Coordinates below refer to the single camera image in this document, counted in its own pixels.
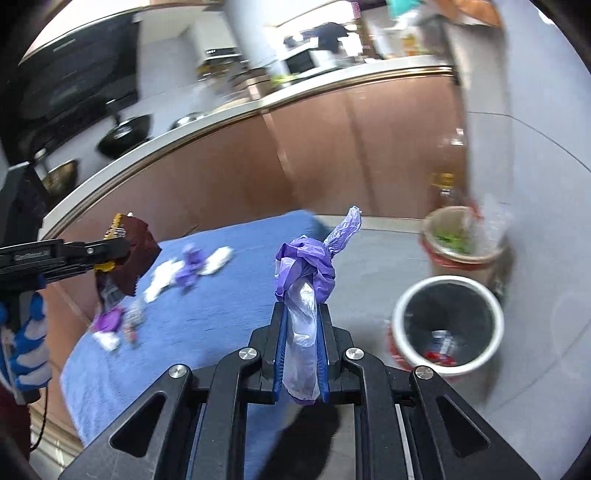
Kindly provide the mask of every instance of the glove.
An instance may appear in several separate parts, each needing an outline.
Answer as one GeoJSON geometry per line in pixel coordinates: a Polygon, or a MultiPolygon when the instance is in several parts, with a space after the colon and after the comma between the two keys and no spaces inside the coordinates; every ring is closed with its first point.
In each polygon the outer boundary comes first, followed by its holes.
{"type": "MultiPolygon", "coordinates": [[[[47,322],[41,295],[37,292],[33,294],[29,319],[16,334],[6,327],[7,322],[8,312],[0,303],[2,343],[9,343],[14,350],[8,362],[15,376],[16,387],[20,391],[46,387],[51,380],[51,366],[48,363],[49,348],[45,344],[47,322]]],[[[13,393],[3,351],[0,351],[0,383],[13,393]]]]}

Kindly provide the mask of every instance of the white tissue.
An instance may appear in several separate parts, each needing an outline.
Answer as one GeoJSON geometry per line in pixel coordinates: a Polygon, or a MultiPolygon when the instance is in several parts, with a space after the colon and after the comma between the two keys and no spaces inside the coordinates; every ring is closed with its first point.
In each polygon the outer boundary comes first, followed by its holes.
{"type": "Polygon", "coordinates": [[[199,272],[199,275],[211,275],[212,273],[217,272],[230,261],[233,252],[234,250],[232,250],[230,247],[218,248],[207,258],[203,269],[201,272],[199,272]]]}
{"type": "Polygon", "coordinates": [[[184,261],[168,260],[156,267],[152,274],[152,283],[144,292],[144,300],[150,303],[160,295],[166,287],[174,282],[174,276],[183,268],[184,261]]]}
{"type": "Polygon", "coordinates": [[[95,332],[92,334],[92,338],[99,342],[99,345],[107,352],[119,348],[120,340],[115,332],[95,332]]]}

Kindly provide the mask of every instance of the blue gripper pad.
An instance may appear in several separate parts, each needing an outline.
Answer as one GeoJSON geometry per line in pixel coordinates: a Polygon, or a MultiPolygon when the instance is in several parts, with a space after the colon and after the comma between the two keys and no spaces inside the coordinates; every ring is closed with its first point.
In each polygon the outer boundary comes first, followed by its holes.
{"type": "Polygon", "coordinates": [[[329,400],[329,367],[326,357],[326,345],[324,344],[324,332],[322,330],[322,320],[320,318],[320,309],[316,309],[316,372],[318,375],[318,388],[322,401],[328,403],[329,400]]]}
{"type": "Polygon", "coordinates": [[[283,363],[285,362],[285,342],[287,341],[287,307],[283,305],[283,316],[279,328],[277,350],[275,351],[275,364],[273,366],[273,397],[279,400],[279,393],[283,387],[283,363]]]}

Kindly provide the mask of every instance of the blue cloth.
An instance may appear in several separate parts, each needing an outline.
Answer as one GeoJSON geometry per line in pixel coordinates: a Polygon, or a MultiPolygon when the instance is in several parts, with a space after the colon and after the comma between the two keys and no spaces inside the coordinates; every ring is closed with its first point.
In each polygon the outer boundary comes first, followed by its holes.
{"type": "MultiPolygon", "coordinates": [[[[122,333],[121,346],[112,353],[90,333],[80,338],[61,374],[61,389],[84,446],[171,365],[206,367],[247,345],[251,332],[271,320],[280,246],[301,235],[324,240],[328,233],[311,213],[298,211],[160,243],[162,252],[140,279],[138,295],[151,283],[154,269],[171,258],[181,259],[189,243],[208,254],[229,246],[234,255],[218,273],[199,278],[190,290],[173,287],[146,304],[135,349],[122,333]]],[[[264,465],[281,430],[282,407],[284,401],[248,407],[245,480],[254,479],[264,465]]]]}

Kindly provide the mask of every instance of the cable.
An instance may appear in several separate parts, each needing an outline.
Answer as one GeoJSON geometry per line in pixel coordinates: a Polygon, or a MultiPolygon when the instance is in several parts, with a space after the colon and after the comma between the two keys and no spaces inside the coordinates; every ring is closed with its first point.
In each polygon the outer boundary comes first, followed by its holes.
{"type": "Polygon", "coordinates": [[[45,423],[47,421],[47,403],[48,403],[48,398],[49,398],[49,388],[48,387],[45,387],[45,408],[43,410],[43,423],[41,424],[41,430],[39,431],[39,437],[37,437],[37,441],[35,442],[35,445],[33,445],[31,447],[30,452],[32,452],[33,450],[36,450],[37,449],[37,447],[41,443],[41,439],[43,438],[43,431],[45,431],[45,423]]]}

